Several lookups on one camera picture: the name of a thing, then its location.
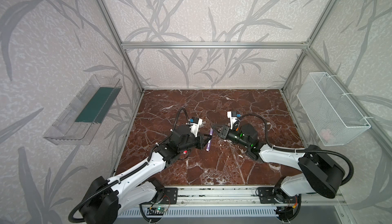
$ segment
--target wallpaper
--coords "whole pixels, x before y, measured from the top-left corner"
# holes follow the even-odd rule
[[[341,0],[312,46],[392,136],[392,0]]]
[[[0,0],[0,36],[0,223],[68,223],[111,175],[140,93],[94,0]],[[93,74],[123,88],[91,144],[45,140]]]
[[[137,49],[128,56],[150,89],[281,88],[299,49]]]
[[[328,0],[105,0],[122,41],[306,41]],[[281,88],[300,50],[128,49],[149,89]]]
[[[354,165],[354,176],[339,189],[358,224],[387,224],[392,219],[392,161],[377,141],[366,131],[343,146],[325,147],[301,103],[297,93],[310,72],[321,72],[311,57],[306,57],[290,82],[285,95],[304,132],[307,144],[316,144],[347,156]],[[334,158],[345,170],[346,163]]]

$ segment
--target brown marble surface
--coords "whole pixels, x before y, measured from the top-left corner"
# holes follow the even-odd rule
[[[200,129],[208,133],[211,124],[227,124],[227,111],[257,113],[270,123],[268,136],[277,146],[303,147],[297,129],[279,90],[147,90],[121,156],[117,174],[148,156],[155,142],[170,133],[178,109],[187,109],[189,117],[206,121]],[[177,124],[186,122],[181,114]],[[241,124],[251,123],[264,141],[264,125],[257,117],[248,116]],[[189,158],[178,161],[154,177],[163,185],[204,184],[271,184],[298,170],[273,163],[256,163],[245,154],[245,147],[224,142],[214,135],[210,151],[193,149]]]

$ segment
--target robotic arm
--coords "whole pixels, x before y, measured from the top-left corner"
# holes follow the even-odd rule
[[[258,114],[239,115],[237,111],[227,112],[230,126],[216,125],[212,128],[220,138],[234,144],[243,145],[246,154],[258,162],[278,163],[296,168],[301,174],[281,178],[273,189],[273,199],[285,202],[288,197],[301,193],[317,192],[326,198],[334,198],[339,186],[347,183],[354,174],[354,168],[348,158],[340,153],[322,150],[316,145],[308,148],[292,149],[272,145],[268,141],[267,120]],[[241,127],[239,122],[246,116],[256,116],[263,120],[265,126],[265,142],[258,140],[257,131],[251,124]],[[349,165],[349,173],[345,179],[345,171],[328,154],[343,158]]]
[[[184,110],[189,122],[176,128],[181,110]],[[198,133],[202,124],[199,118],[188,119],[185,109],[180,109],[172,133],[157,143],[148,158],[107,180],[102,176],[95,179],[83,201],[69,214],[68,220],[72,223],[111,224],[120,213],[138,204],[161,201],[164,186],[156,179],[146,180],[175,163],[184,152],[192,148],[203,149],[212,136]],[[73,217],[78,210],[83,218]]]

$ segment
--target gray floor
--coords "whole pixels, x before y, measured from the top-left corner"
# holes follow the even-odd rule
[[[143,218],[117,218],[115,224],[147,224]],[[279,224],[274,217],[163,218],[159,224]],[[333,206],[303,206],[291,224],[341,224]]]

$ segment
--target marker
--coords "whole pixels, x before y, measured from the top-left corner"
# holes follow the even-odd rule
[[[214,132],[214,130],[211,128],[210,129],[210,135],[213,135],[213,132]],[[207,148],[206,148],[207,151],[210,151],[210,146],[211,146],[211,140],[209,140],[208,143],[207,143]]]

